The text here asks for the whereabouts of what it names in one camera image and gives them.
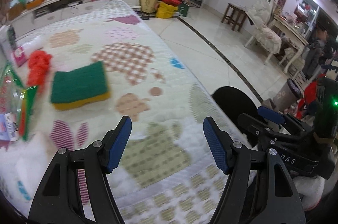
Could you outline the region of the green snack wrapper bundle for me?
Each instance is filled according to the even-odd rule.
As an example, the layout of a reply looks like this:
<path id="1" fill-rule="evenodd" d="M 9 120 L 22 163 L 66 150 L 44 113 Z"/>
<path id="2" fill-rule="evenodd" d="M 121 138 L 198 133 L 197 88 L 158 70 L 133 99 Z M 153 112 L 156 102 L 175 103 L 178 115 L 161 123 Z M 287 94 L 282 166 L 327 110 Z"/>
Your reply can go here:
<path id="1" fill-rule="evenodd" d="M 1 141 L 29 137 L 30 115 L 38 88 L 25 87 L 10 63 L 1 73 Z"/>

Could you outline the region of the white dining table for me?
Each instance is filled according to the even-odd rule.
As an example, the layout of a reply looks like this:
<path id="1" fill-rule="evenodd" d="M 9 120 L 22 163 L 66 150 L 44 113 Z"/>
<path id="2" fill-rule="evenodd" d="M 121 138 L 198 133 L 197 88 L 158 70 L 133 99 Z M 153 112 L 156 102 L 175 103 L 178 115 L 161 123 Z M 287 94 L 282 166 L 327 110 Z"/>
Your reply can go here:
<path id="1" fill-rule="evenodd" d="M 286 19 L 276 14 L 273 15 L 273 20 L 269 24 L 269 28 L 272 29 L 274 27 L 286 36 L 290 41 L 291 46 L 295 49 L 293 57 L 288 61 L 283 70 L 283 72 L 287 74 L 289 67 L 301 56 L 305 46 L 308 45 L 308 42 L 292 25 L 287 23 Z"/>

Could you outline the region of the white pink lotion bottle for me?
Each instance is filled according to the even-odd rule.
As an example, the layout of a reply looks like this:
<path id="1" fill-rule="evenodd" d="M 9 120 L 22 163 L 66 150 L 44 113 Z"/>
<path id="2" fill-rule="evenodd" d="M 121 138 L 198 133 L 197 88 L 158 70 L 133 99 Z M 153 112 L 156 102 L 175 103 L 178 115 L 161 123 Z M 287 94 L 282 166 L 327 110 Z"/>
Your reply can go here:
<path id="1" fill-rule="evenodd" d="M 25 64 L 33 52 L 43 47 L 43 41 L 44 40 L 41 36 L 36 36 L 31 41 L 17 47 L 17 49 L 11 53 L 11 60 L 13 64 L 15 64 L 16 67 L 20 67 Z"/>

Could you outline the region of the black round trash bin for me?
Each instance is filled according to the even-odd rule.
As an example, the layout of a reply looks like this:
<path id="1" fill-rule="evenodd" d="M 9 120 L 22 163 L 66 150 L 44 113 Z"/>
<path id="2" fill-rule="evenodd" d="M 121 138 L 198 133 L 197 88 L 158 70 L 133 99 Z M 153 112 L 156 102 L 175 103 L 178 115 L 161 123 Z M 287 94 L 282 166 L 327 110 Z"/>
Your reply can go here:
<path id="1" fill-rule="evenodd" d="M 257 107 L 251 98 L 238 88 L 231 86 L 220 87 L 211 96 L 218 107 L 222 109 L 225 115 L 241 131 L 243 125 L 238 121 L 238 118 L 243 113 L 246 113 L 263 123 L 265 122 L 258 114 Z"/>

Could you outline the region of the yellow shopping bag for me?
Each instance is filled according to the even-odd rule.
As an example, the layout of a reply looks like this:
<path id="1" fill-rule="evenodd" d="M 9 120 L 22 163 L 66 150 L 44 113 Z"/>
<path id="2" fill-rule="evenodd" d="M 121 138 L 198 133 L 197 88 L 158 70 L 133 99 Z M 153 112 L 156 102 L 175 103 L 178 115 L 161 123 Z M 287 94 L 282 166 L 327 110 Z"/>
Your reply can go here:
<path id="1" fill-rule="evenodd" d="M 172 18 L 177 11 L 178 11 L 177 6 L 172 6 L 164 2 L 159 2 L 158 9 L 156 12 L 156 18 L 162 19 Z"/>

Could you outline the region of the red plastic bag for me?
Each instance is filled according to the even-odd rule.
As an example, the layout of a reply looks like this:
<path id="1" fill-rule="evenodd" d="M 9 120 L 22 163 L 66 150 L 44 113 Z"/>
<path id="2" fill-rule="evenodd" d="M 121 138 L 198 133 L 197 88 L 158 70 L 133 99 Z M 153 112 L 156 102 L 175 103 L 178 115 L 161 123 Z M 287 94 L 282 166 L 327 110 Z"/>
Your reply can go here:
<path id="1" fill-rule="evenodd" d="M 52 55 L 44 50 L 34 51 L 28 60 L 29 74 L 27 77 L 27 86 L 37 87 L 41 94 L 44 91 L 46 76 L 50 70 L 50 61 Z"/>

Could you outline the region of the patchwork apple pattern quilt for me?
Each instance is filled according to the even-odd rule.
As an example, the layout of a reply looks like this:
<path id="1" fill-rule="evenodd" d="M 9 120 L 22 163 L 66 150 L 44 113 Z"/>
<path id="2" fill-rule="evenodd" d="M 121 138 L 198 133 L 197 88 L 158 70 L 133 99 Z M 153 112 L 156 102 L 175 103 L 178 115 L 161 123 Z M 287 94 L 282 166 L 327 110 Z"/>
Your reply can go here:
<path id="1" fill-rule="evenodd" d="M 107 179 L 126 223 L 208 223 L 226 176 L 203 133 L 211 116 L 245 142 L 211 98 L 230 85 L 229 66 L 177 19 L 144 22 L 123 1 L 42 27 L 52 55 L 45 88 L 34 102 L 27 141 L 1 145 L 1 192 L 22 216 L 56 151 L 79 150 L 103 138 L 127 115 L 132 133 Z M 67 111 L 50 101 L 55 72 L 101 61 L 110 98 Z"/>

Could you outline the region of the grey patterned waste bin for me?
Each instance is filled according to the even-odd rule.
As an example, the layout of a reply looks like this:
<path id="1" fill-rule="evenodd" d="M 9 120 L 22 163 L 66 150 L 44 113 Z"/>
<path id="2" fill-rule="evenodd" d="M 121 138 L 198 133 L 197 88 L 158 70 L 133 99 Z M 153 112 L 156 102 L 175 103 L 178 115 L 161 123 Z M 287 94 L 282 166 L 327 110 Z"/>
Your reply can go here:
<path id="1" fill-rule="evenodd" d="M 291 78 L 288 78 L 283 87 L 273 97 L 273 102 L 279 111 L 284 111 L 302 97 L 301 89 Z"/>

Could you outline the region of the green cardboard box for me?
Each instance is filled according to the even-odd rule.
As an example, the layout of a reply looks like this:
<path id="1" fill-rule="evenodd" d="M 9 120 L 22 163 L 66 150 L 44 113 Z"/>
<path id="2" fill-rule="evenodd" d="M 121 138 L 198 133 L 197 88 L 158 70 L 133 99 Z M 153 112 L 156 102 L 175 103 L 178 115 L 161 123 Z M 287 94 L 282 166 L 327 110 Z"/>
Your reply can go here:
<path id="1" fill-rule="evenodd" d="M 179 6 L 178 6 L 178 13 L 179 13 L 179 16 L 180 17 L 187 17 L 188 15 L 188 11 L 189 11 L 189 4 L 188 3 L 181 3 Z"/>

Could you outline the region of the white milk carton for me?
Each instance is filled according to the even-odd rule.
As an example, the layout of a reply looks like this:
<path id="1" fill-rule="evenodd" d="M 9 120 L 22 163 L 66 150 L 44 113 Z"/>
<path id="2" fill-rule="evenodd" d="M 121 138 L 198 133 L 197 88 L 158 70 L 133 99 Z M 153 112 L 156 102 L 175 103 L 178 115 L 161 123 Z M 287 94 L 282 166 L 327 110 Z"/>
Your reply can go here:
<path id="1" fill-rule="evenodd" d="M 1 26 L 1 49 L 7 60 L 11 59 L 11 54 L 17 49 L 15 31 L 12 25 Z"/>

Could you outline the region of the red jacket on chair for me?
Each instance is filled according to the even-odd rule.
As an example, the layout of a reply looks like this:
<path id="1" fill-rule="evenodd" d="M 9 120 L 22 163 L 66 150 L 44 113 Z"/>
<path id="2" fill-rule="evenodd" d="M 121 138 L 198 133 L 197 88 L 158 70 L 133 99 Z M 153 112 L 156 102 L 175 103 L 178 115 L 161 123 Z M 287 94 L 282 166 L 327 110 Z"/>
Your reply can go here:
<path id="1" fill-rule="evenodd" d="M 317 111 L 316 87 L 317 81 L 315 80 L 305 88 L 304 97 L 299 101 L 297 106 L 297 119 L 301 120 L 307 115 L 315 115 Z"/>

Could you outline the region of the orange tray on cabinet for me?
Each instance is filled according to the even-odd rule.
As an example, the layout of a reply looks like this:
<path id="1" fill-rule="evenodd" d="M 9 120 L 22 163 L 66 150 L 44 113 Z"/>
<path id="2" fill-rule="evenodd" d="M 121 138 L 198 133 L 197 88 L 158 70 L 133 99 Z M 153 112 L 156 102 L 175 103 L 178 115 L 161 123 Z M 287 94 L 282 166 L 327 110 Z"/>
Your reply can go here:
<path id="1" fill-rule="evenodd" d="M 41 5 L 45 0 L 32 0 L 26 4 L 26 9 L 31 10 Z"/>

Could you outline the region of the green yellow scrub sponge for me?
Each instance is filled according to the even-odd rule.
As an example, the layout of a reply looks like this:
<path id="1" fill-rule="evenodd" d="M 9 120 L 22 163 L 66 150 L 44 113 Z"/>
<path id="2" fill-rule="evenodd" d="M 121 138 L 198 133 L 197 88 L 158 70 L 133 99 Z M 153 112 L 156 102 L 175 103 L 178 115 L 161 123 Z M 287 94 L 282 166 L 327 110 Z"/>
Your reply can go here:
<path id="1" fill-rule="evenodd" d="M 106 71 L 101 61 L 69 72 L 56 72 L 50 102 L 56 110 L 66 111 L 110 98 Z"/>

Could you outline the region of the dark wooden stool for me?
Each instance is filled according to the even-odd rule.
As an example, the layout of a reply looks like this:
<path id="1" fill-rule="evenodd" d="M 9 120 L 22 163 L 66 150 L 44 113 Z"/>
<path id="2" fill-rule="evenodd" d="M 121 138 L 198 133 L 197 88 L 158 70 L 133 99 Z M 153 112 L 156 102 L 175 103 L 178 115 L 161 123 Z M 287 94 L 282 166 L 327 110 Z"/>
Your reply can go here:
<path id="1" fill-rule="evenodd" d="M 221 22 L 227 22 L 228 25 L 232 25 L 232 31 L 237 29 L 237 31 L 240 32 L 246 21 L 246 18 L 247 15 L 244 7 L 233 3 L 228 3 Z"/>

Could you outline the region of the tan paper gift bag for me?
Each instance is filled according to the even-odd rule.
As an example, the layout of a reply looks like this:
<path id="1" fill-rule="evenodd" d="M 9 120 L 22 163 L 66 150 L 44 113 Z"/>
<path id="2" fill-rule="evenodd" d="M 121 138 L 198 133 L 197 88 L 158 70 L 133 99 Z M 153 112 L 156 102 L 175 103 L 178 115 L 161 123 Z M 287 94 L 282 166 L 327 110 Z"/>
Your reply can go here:
<path id="1" fill-rule="evenodd" d="M 156 12 L 155 6 L 158 0 L 140 0 L 141 10 L 144 13 L 151 14 Z"/>

